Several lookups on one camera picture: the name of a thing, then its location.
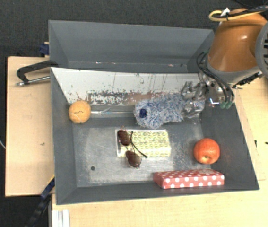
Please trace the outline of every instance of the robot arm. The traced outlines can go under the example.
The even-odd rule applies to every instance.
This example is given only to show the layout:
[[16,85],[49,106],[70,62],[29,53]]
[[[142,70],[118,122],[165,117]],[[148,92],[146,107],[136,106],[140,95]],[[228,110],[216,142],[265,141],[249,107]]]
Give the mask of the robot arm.
[[268,78],[268,21],[259,13],[268,9],[237,9],[224,16],[209,15],[220,21],[207,52],[197,58],[200,80],[207,87],[206,98],[212,106],[229,108],[234,100],[232,89],[256,78]]

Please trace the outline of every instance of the gray bin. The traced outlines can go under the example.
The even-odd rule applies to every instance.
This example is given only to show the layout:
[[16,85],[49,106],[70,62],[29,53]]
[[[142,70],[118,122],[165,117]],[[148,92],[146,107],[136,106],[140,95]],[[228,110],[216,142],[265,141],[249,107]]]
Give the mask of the gray bin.
[[[50,21],[49,30],[51,60],[61,68],[78,72],[107,71],[112,75],[116,72],[176,73],[187,75],[187,80],[196,78],[196,58],[210,47],[214,36],[213,31],[205,29],[69,21]],[[259,189],[235,105],[229,110],[206,106],[194,119],[162,126],[171,141],[170,170],[212,168],[225,175],[225,184],[163,190],[151,180],[149,172],[149,169],[161,171],[161,164],[149,165],[147,159],[143,159],[141,168],[135,170],[115,159],[116,129],[122,125],[141,129],[134,116],[91,117],[84,124],[73,124],[68,116],[67,83],[59,83],[53,71],[51,97],[57,204]],[[83,82],[82,88],[86,87],[93,85]],[[221,156],[212,165],[199,164],[193,158],[193,146],[203,137],[213,138],[220,145]],[[186,153],[184,160],[179,152]],[[148,179],[142,177],[146,174],[149,174]]]

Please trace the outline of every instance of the red box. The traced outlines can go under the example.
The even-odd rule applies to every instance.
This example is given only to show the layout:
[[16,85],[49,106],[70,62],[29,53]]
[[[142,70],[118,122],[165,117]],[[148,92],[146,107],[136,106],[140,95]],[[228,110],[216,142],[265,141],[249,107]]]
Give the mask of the red box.
[[224,175],[212,169],[156,172],[153,180],[163,189],[224,185]]

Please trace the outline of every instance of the white object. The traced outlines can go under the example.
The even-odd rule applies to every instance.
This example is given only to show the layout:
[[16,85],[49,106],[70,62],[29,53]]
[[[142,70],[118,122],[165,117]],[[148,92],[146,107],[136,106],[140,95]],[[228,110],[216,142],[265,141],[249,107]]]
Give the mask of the white object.
[[63,216],[63,227],[70,227],[69,210],[63,210],[62,216]]
[[70,227],[69,210],[52,210],[52,227]]

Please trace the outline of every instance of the apple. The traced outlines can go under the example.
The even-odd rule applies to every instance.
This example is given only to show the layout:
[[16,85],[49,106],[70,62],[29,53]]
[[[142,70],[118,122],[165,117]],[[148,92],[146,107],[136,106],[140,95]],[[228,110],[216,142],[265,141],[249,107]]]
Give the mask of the apple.
[[220,147],[213,139],[200,139],[195,144],[194,157],[199,163],[213,164],[220,157]]

